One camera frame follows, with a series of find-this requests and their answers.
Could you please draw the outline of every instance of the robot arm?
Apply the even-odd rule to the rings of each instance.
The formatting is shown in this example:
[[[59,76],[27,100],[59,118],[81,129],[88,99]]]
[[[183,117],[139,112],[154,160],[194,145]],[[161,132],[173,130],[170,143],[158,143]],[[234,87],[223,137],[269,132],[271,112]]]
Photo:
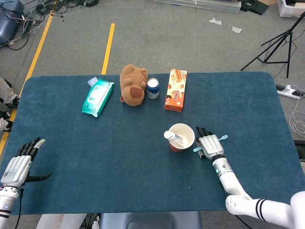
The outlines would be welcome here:
[[[49,173],[42,177],[33,177],[29,172],[32,161],[44,143],[45,139],[36,138],[24,144],[7,165],[0,181],[3,184],[0,190],[0,229],[5,228],[21,186],[25,182],[45,180],[51,175]]]
[[[305,229],[305,192],[291,198],[291,206],[285,203],[252,199],[239,183],[235,173],[224,157],[224,149],[218,138],[205,128],[196,127],[200,138],[198,142],[206,158],[212,165],[224,190],[231,194],[225,200],[227,210],[233,215],[248,215],[263,221],[274,223],[289,229]]]

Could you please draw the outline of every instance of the plush toy nose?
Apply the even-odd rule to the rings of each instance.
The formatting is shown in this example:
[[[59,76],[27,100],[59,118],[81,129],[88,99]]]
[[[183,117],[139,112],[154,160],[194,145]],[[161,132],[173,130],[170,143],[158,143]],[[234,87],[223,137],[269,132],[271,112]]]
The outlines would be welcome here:
[[[143,93],[143,90],[141,88],[137,88],[137,87],[130,88],[130,95],[134,99],[140,99],[142,96],[142,93]]]

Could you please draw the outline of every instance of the black tripod stand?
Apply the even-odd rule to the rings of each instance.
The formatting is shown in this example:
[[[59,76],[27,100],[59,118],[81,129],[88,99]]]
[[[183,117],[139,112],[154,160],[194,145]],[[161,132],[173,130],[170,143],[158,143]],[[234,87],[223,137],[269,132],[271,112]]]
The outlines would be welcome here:
[[[295,24],[289,29],[287,30],[286,32],[283,32],[281,33],[280,35],[272,38],[271,40],[265,42],[264,44],[268,44],[268,47],[262,51],[258,56],[256,56],[253,60],[251,60],[245,67],[243,67],[241,69],[241,71],[243,69],[245,69],[246,67],[248,67],[253,61],[255,61],[256,59],[258,59],[260,62],[262,63],[286,63],[287,64],[287,78],[289,76],[289,65],[290,65],[290,53],[291,53],[291,44],[292,44],[292,30],[294,30],[294,28],[298,25],[298,23],[300,23],[300,21],[303,19],[303,17],[305,16],[305,12],[302,13],[302,15],[300,16],[300,18],[295,22]],[[273,55],[273,53],[275,53],[275,51],[277,50],[278,47],[280,47],[280,45],[286,41],[286,38],[289,37],[289,50],[288,50],[288,60],[287,61],[278,61],[278,62],[269,62],[269,58]],[[270,54],[269,53],[269,49],[274,46],[276,43],[278,43],[276,45],[276,47],[271,51]],[[262,55],[262,54],[265,54],[265,57],[264,57],[264,60],[261,60],[259,57]]]

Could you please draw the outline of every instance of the teal wet wipes pack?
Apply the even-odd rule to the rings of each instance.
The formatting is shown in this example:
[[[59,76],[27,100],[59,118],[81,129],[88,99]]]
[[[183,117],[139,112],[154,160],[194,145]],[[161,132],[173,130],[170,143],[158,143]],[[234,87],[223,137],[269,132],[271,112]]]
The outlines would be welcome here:
[[[81,111],[98,117],[106,105],[113,87],[114,83],[99,79],[89,91]]]

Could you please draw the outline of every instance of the blue table mat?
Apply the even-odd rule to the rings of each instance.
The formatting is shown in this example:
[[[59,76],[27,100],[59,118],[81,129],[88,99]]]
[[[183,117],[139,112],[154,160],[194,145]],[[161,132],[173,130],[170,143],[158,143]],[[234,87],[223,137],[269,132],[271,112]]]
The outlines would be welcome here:
[[[225,210],[211,161],[192,148],[169,149],[163,133],[175,123],[228,135],[225,156],[252,198],[289,203],[305,190],[269,74],[188,73],[181,113],[164,109],[169,74],[149,74],[159,80],[160,96],[138,107],[120,102],[119,75],[99,75],[114,91],[98,118],[81,112],[92,77],[26,82],[1,174],[21,145],[40,136],[46,143],[30,174],[52,176],[24,186],[22,214]]]

